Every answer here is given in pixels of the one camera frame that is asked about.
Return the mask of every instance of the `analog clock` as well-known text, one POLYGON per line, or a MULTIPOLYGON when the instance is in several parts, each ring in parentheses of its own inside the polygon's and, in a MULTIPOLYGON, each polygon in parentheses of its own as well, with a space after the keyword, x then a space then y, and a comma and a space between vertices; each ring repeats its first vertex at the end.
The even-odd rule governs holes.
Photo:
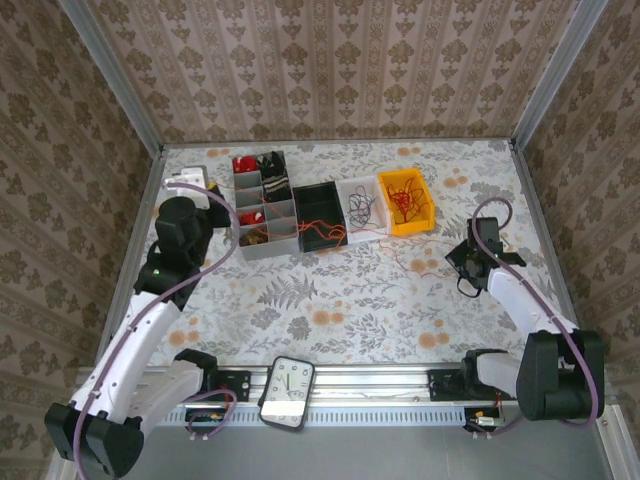
POLYGON ((262 394, 260 419, 274 427, 302 430, 314 374, 309 362, 277 357, 262 394))

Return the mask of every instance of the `yellow bin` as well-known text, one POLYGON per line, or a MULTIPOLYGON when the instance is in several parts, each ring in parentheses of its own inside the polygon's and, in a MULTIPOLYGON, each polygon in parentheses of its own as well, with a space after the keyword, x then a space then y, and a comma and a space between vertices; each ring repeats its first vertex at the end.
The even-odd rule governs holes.
POLYGON ((392 235, 433 230, 436 205, 419 169, 379 173, 378 180, 391 211, 392 235))

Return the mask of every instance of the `clock face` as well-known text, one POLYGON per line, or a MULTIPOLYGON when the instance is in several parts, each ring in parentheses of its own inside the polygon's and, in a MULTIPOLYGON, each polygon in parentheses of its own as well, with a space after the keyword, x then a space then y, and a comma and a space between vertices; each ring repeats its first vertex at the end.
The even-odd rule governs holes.
POLYGON ((302 425, 313 373, 310 363, 278 357, 265 387, 263 420, 291 428, 302 425))

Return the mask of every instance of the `floral tablecloth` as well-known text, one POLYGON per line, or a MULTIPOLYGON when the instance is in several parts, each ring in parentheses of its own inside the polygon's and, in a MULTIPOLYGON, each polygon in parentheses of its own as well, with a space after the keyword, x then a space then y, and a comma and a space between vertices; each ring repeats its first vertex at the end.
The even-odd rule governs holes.
MULTIPOLYGON (((520 180, 506 141, 285 144, 169 149, 165 177, 206 165, 223 186, 231 158, 284 150, 292 185, 417 167, 437 207, 435 230, 336 250, 246 262, 237 252, 200 281, 167 332, 152 365, 168 365, 183 348, 216 355, 225 365, 268 365, 277 355, 317 364, 459 361, 469 348, 524 343, 488 293, 466 298, 444 256, 466 235, 466 219, 482 200, 500 195, 514 218, 503 240, 529 264, 529 275, 556 302, 520 180)), ((233 190, 222 188, 233 203, 233 190)), ((165 199, 158 194, 157 207, 165 199)), ((504 218, 500 205, 485 215, 504 218)), ((153 223, 147 247, 155 239, 153 223)), ((206 265, 228 248, 229 232, 214 235, 206 265)))

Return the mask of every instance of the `patterned wallpaper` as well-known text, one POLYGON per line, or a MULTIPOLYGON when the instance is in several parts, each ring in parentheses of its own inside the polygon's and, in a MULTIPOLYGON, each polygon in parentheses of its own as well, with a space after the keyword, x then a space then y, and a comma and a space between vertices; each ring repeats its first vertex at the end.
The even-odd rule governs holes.
POLYGON ((640 446, 640 2, 609 1, 525 150, 578 317, 640 446))
POLYGON ((0 1, 0 478, 91 365, 150 159, 55 1, 0 1))
POLYGON ((89 0, 167 143, 510 136, 577 0, 89 0))

